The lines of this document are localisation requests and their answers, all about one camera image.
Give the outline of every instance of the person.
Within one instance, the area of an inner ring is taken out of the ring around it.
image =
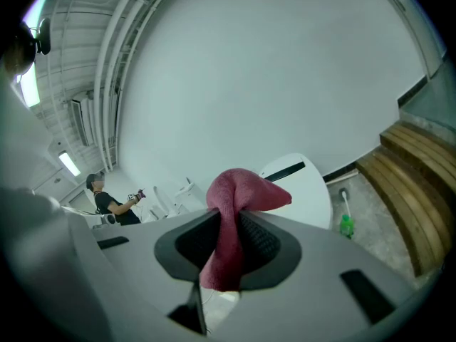
[[[87,176],[85,185],[93,193],[97,210],[101,214],[114,214],[115,220],[119,222],[120,225],[141,223],[135,213],[130,209],[140,201],[139,197],[133,197],[132,200],[128,200],[125,204],[118,202],[107,192],[103,191],[105,178],[102,172]]]

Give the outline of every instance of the green bottle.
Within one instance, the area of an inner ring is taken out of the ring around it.
[[[351,239],[353,236],[353,219],[351,219],[347,214],[344,214],[342,216],[342,222],[341,222],[341,228],[340,232],[343,236],[347,237],[348,239]]]

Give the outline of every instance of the ceiling light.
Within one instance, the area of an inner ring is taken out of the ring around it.
[[[63,151],[60,155],[58,155],[58,158],[60,158],[60,161],[63,162],[66,168],[68,168],[73,175],[78,176],[81,173],[66,151]]]
[[[27,11],[24,21],[29,28],[38,28],[41,10],[43,9],[45,1],[46,0],[35,0],[30,10]],[[31,29],[30,32],[32,36],[35,37],[36,31],[33,29]],[[36,85],[35,63],[33,63],[30,69],[22,75],[21,89],[27,106],[34,106],[40,102],[38,86]]]

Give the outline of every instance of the pink towel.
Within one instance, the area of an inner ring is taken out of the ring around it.
[[[239,211],[272,210],[291,204],[291,195],[252,171],[235,168],[222,172],[206,194],[207,206],[219,208],[219,238],[200,274],[208,289],[236,291],[242,276],[244,254],[237,235]]]

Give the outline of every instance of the air conditioner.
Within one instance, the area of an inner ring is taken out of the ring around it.
[[[93,144],[98,146],[95,136],[95,117],[93,114],[93,100],[89,99],[86,91],[74,95],[71,99],[76,130],[81,142],[86,147]]]

